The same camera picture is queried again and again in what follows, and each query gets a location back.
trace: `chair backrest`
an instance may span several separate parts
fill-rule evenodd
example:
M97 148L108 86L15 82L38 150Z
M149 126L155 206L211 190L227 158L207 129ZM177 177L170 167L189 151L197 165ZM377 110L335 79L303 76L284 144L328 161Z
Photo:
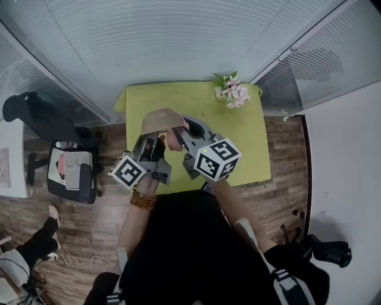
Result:
M98 145L90 132L79 133L66 113L55 105L42 101L37 92L26 92L9 97L2 108L7 122L22 120L44 141L71 141L83 147Z

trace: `sleeve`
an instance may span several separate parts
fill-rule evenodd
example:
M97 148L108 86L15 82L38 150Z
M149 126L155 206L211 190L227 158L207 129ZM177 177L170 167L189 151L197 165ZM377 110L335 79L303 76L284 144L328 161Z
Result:
M111 272L98 275L83 305L105 305L107 297L114 292L118 279L119 275Z
M266 260L276 269L287 272L304 281L314 298L316 305L327 303L329 295L329 275L319 269L293 249L285 245L276 245L264 253Z

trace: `white cable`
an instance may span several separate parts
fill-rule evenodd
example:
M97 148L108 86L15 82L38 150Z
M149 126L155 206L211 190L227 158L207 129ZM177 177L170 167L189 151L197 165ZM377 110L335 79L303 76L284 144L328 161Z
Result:
M54 260L56 260L56 261L58 261L58 262L60 262L60 263L67 264L67 265L69 265L69 266L71 266L71 267L75 267L75 268L90 268L95 258L104 259L104 260L108 261L108 262L111 263L111 264L115 264L114 262L112 262L111 260L106 259L106 258L103 257L103 256L93 256L93 257L91 258L91 262L90 262L90 265L89 265L89 266L76 266L75 264L72 263L72 261L71 261L71 259L69 258L69 256L66 256L66 257L64 257L63 259L58 259L57 257L51 257L51 258L49 259L49 261L54 261Z

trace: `hand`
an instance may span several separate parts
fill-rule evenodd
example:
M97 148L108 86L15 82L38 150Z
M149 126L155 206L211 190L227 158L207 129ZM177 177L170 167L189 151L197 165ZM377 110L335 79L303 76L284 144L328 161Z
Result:
M152 174L147 173L143 178L138 182L136 186L137 192L152 197L156 194L156 189L159 186L159 180L154 178Z

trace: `white marker cube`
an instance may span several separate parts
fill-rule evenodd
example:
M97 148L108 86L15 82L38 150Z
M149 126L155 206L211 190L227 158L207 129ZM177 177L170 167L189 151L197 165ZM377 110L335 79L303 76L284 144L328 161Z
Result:
M241 159L241 152L229 139L223 139L197 151L194 169L213 181L230 174Z
M115 162L107 174L125 188L132 189L145 173L146 170L142 166L138 165L129 155L124 155Z

